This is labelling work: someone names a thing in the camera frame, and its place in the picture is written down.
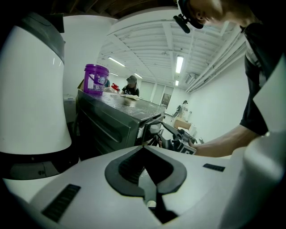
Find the bucket lid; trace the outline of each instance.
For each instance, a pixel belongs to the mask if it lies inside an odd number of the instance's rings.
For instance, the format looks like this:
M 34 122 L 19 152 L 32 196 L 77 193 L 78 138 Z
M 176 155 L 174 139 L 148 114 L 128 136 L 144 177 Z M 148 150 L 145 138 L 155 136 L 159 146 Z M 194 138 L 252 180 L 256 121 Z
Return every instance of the bucket lid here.
M 105 68 L 105 67 L 103 67 L 103 66 L 100 66 L 100 65 L 96 65 L 96 64 L 87 64 L 85 67 L 86 67 L 86 68 L 99 68 L 99 69 L 102 70 L 102 71 L 107 71 L 107 72 L 109 72 L 109 70 L 108 70 L 107 68 Z

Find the black shirt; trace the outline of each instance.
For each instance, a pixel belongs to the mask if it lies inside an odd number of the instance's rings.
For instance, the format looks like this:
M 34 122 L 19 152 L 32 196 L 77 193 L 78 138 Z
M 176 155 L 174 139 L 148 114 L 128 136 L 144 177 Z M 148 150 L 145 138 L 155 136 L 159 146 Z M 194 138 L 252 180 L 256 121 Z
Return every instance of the black shirt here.
M 285 46 L 283 44 L 282 33 L 279 32 L 279 30 L 273 29 L 280 21 L 273 21 L 270 17 L 267 19 L 262 17 L 261 15 L 264 14 L 259 8 L 261 4 L 254 4 L 254 2 L 257 2 L 255 0 L 250 2 L 252 3 L 250 5 L 251 10 L 255 16 L 261 20 L 262 24 L 250 24 L 243 29 L 243 33 L 257 57 L 259 65 L 254 65 L 247 57 L 245 57 L 245 71 L 248 77 L 249 97 L 240 124 L 259 135 L 264 135 L 268 129 L 253 98 L 262 87 L 262 77 L 264 77 L 265 80 L 268 80 L 271 76 L 282 53 L 285 51 Z
M 139 89 L 138 87 L 135 88 L 130 88 L 128 85 L 126 85 L 122 91 L 124 92 L 125 95 L 137 95 L 139 97 Z

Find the woman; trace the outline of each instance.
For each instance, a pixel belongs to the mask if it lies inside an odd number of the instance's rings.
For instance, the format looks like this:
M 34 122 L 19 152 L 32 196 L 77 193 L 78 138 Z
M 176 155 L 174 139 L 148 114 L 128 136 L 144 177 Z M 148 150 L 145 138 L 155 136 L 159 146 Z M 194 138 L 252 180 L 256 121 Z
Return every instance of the woman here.
M 137 95 L 139 97 L 139 89 L 137 85 L 137 78 L 130 76 L 127 79 L 128 84 L 122 89 L 121 94 L 125 95 Z

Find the cap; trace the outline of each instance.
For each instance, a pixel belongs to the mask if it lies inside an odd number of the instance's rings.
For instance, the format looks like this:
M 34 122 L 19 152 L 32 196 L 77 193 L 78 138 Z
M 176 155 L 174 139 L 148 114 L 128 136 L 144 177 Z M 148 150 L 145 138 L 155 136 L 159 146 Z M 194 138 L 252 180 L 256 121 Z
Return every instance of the cap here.
M 180 27 L 182 27 L 182 25 L 181 25 L 182 22 L 184 22 L 185 24 L 187 24 L 189 22 L 193 27 L 195 27 L 197 29 L 202 29 L 204 26 L 202 24 L 198 23 L 198 21 L 190 15 L 188 8 L 187 8 L 188 1 L 190 1 L 190 0 L 178 0 L 178 5 L 179 5 L 183 15 L 180 14 L 178 16 L 179 18 L 177 18 L 175 20 L 179 24 Z
M 126 79 L 128 83 L 137 83 L 137 78 L 135 76 L 129 76 L 129 78 Z

